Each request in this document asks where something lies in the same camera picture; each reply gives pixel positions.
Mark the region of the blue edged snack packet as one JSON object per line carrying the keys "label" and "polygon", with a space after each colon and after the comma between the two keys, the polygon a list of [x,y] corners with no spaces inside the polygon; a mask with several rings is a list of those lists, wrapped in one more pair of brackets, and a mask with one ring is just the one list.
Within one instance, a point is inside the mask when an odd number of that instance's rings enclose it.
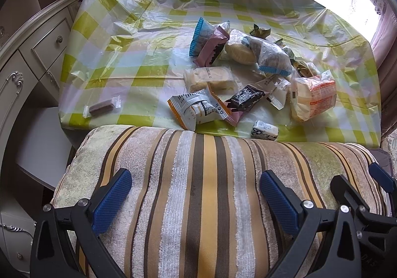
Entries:
{"label": "blue edged snack packet", "polygon": [[198,19],[193,38],[190,43],[189,56],[197,57],[206,42],[210,39],[215,31],[214,25],[207,22],[203,17]]}

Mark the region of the orange white snack packet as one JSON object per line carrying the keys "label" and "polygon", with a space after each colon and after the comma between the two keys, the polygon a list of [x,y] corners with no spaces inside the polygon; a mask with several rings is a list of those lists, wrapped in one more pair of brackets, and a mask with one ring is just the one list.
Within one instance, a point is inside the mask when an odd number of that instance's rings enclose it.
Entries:
{"label": "orange white snack packet", "polygon": [[167,103],[180,126],[187,131],[195,131],[198,124],[226,120],[231,115],[230,109],[209,88],[172,96]]}

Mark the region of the striped sofa cushion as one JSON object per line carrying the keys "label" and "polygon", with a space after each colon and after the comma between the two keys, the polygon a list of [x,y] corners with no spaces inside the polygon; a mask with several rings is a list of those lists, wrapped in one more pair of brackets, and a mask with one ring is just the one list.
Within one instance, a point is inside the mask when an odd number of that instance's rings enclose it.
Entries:
{"label": "striped sofa cushion", "polygon": [[391,215],[369,174],[373,154],[356,143],[279,143],[157,127],[90,131],[53,196],[69,207],[121,168],[132,187],[101,241],[127,277],[265,277],[286,249],[259,189],[272,170],[302,200],[333,209],[342,174],[369,209]]}

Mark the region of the white ornate cabinet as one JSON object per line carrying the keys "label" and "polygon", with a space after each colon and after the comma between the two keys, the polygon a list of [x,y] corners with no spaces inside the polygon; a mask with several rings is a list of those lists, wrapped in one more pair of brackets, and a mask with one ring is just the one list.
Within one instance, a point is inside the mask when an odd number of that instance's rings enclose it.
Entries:
{"label": "white ornate cabinet", "polygon": [[[1,153],[26,100],[59,93],[62,59],[79,0],[56,0],[24,23],[1,47]],[[27,277],[35,221],[1,183],[1,274]]]}

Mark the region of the green white snack packet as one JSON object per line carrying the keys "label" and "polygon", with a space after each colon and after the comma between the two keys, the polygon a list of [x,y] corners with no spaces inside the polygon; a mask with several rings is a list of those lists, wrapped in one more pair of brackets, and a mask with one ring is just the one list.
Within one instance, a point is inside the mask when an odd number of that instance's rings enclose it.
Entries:
{"label": "green white snack packet", "polygon": [[279,47],[287,54],[287,56],[289,57],[289,59],[290,59],[291,61],[294,61],[294,60],[295,60],[296,56],[295,56],[294,52],[291,50],[291,48],[290,48],[289,46],[287,46],[287,45],[284,43],[283,39],[276,40],[276,41],[274,42],[274,44],[276,44],[277,46],[279,46]]}

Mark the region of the small white black snack packet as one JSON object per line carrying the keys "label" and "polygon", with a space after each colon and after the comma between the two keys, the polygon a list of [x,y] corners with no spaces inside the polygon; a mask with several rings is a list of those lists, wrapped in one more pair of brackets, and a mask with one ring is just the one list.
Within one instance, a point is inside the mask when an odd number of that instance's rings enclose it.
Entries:
{"label": "small white black snack packet", "polygon": [[275,141],[278,135],[278,127],[261,120],[257,120],[251,130],[251,137],[255,139]]}

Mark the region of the orange bag of bread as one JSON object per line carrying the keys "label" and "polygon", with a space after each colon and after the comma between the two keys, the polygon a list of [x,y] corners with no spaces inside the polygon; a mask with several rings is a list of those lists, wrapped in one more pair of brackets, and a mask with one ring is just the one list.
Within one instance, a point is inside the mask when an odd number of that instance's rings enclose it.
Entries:
{"label": "orange bag of bread", "polygon": [[290,87],[292,117],[299,122],[310,120],[336,104],[336,82],[328,69],[319,75],[303,78],[295,74]]}

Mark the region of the brown bar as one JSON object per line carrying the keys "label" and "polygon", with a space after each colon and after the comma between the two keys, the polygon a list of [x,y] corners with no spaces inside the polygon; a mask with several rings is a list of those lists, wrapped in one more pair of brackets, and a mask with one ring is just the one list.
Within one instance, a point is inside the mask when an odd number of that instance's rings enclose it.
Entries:
{"label": "brown bar", "polygon": [[86,105],[83,109],[83,118],[93,118],[98,117],[100,115],[104,115],[106,113],[110,113],[115,111],[121,107],[121,97],[115,96],[111,99],[103,100],[101,102]]}

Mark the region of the pink snack packet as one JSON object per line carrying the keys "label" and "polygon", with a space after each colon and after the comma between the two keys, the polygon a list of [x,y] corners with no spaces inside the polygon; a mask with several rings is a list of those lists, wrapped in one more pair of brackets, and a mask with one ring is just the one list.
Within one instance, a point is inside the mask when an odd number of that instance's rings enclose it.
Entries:
{"label": "pink snack packet", "polygon": [[212,66],[229,39],[230,35],[221,26],[216,27],[214,33],[194,60],[196,65],[198,67]]}

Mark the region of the checkered plastic tablecloth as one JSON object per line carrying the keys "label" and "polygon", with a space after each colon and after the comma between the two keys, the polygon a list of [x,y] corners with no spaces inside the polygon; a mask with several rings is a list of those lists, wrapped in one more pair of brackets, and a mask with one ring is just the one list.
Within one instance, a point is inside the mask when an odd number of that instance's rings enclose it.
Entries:
{"label": "checkered plastic tablecloth", "polygon": [[313,0],[83,0],[59,117],[279,141],[381,141],[370,44]]}

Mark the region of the clear bag round cake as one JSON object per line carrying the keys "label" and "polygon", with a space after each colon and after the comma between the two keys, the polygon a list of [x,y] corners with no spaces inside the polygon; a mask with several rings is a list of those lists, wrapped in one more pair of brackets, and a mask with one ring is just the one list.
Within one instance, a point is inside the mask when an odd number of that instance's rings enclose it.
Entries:
{"label": "clear bag round cake", "polygon": [[237,63],[242,65],[257,63],[257,57],[250,47],[250,36],[239,30],[231,30],[224,49],[228,56]]}

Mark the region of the clear wrapped sponge cake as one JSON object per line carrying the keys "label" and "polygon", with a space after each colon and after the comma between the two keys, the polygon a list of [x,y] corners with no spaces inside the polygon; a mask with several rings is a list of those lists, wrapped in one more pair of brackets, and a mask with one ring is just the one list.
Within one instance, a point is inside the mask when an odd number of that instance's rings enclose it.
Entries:
{"label": "clear wrapped sponge cake", "polygon": [[184,71],[184,82],[189,92],[197,92],[208,86],[214,91],[232,91],[237,82],[229,67],[197,67]]}

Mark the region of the clear blue edged pastry bag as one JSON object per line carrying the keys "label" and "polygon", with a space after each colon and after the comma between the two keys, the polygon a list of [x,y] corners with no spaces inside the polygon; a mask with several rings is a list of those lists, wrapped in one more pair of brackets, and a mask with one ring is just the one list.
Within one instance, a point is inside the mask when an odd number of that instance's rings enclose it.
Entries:
{"label": "clear blue edged pastry bag", "polygon": [[289,76],[292,65],[289,56],[278,45],[257,37],[248,37],[249,46],[256,56],[258,70],[265,74]]}

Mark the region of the green candy wrapper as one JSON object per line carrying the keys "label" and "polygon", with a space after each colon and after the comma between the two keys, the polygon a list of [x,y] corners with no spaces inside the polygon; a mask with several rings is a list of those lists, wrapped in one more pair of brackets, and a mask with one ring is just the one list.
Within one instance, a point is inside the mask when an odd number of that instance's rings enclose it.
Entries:
{"label": "green candy wrapper", "polygon": [[253,29],[250,31],[250,36],[260,38],[260,39],[266,39],[268,36],[270,36],[271,29],[266,29],[266,28],[260,28],[257,24],[253,25]]}

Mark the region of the white text snack packet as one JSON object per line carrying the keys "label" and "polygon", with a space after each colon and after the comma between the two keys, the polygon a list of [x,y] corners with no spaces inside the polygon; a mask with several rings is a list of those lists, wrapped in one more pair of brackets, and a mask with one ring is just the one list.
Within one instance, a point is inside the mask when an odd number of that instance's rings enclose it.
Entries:
{"label": "white text snack packet", "polygon": [[267,99],[278,111],[282,110],[289,93],[290,81],[279,75],[273,75],[254,84],[265,93]]}

